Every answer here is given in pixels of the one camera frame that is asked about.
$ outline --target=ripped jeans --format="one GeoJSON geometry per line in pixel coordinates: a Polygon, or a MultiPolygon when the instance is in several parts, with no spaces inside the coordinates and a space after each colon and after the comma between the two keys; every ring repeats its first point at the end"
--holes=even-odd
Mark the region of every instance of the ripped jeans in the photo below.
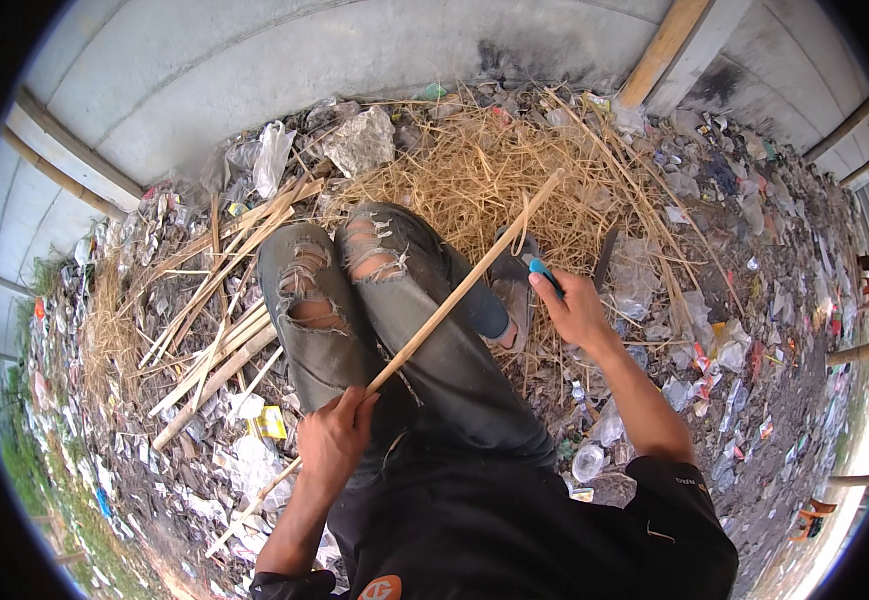
{"type": "MultiPolygon", "coordinates": [[[[308,413],[349,385],[367,386],[385,364],[379,344],[396,354],[471,264],[411,211],[369,202],[351,210],[333,242],[311,223],[279,228],[261,245],[258,270],[308,413]]],[[[419,451],[553,463],[545,426],[479,337],[496,340],[510,327],[503,304],[477,282],[402,366],[417,401],[396,375],[381,386],[371,443],[349,490],[419,451]]]]}

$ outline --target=garbage pile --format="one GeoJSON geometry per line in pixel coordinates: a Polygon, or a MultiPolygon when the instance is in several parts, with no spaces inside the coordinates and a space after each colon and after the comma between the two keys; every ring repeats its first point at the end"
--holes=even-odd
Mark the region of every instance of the garbage pile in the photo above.
{"type": "MultiPolygon", "coordinates": [[[[546,262],[590,273],[609,226],[627,223],[610,256],[607,314],[702,440],[715,493],[727,493],[771,442],[768,391],[800,376],[835,320],[838,335],[852,328],[849,236],[812,227],[830,186],[788,148],[717,115],[680,110],[632,132],[612,118],[589,90],[497,82],[455,93],[433,84],[397,103],[329,98],[179,167],[124,224],[98,224],[39,298],[28,365],[39,406],[65,418],[60,435],[90,449],[70,469],[91,479],[116,534],[157,547],[154,523],[164,522],[189,544],[173,557],[180,570],[210,580],[213,594],[248,597],[293,477],[221,552],[204,551],[297,455],[300,404],[256,268],[276,227],[336,227],[355,201],[386,199],[476,260],[522,191],[559,167],[572,183],[531,225],[546,262]],[[544,150],[522,156],[527,144],[544,150]],[[421,171],[452,173],[451,188],[421,171]],[[510,189],[482,189],[502,174],[510,189]]],[[[599,367],[537,313],[528,348],[500,365],[548,425],[572,497],[592,501],[595,482],[635,451],[599,367]]],[[[775,419],[787,410],[772,404],[775,419]]],[[[57,427],[35,421],[36,431],[57,427]]],[[[318,562],[346,589],[327,530],[318,562]]]]}

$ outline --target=black t-shirt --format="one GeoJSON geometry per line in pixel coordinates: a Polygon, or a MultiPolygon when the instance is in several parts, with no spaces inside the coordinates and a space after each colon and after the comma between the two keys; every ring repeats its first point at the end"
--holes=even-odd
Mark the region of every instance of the black t-shirt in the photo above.
{"type": "MultiPolygon", "coordinates": [[[[345,494],[328,526],[345,555],[341,598],[726,598],[738,552],[701,474],[632,461],[623,509],[572,500],[556,474],[511,462],[413,463],[345,494]]],[[[258,573],[255,600],[328,599],[331,571],[258,573]]]]}

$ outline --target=blue knife handle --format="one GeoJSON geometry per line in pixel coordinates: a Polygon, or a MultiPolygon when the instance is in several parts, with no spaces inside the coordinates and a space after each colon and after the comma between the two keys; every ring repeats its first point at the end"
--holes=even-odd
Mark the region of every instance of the blue knife handle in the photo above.
{"type": "Polygon", "coordinates": [[[541,262],[540,258],[532,258],[531,264],[527,267],[532,273],[540,273],[551,282],[551,285],[554,286],[554,291],[557,292],[558,299],[562,300],[564,298],[564,290],[561,289],[561,286],[557,284],[557,280],[554,279],[554,274],[545,266],[545,263],[541,262]]]}

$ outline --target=orange logo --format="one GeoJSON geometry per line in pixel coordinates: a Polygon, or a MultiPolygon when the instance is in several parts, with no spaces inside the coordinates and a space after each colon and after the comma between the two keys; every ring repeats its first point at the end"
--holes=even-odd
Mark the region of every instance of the orange logo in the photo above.
{"type": "Polygon", "coordinates": [[[401,578],[397,575],[384,575],[370,582],[357,600],[400,600],[401,578]]]}

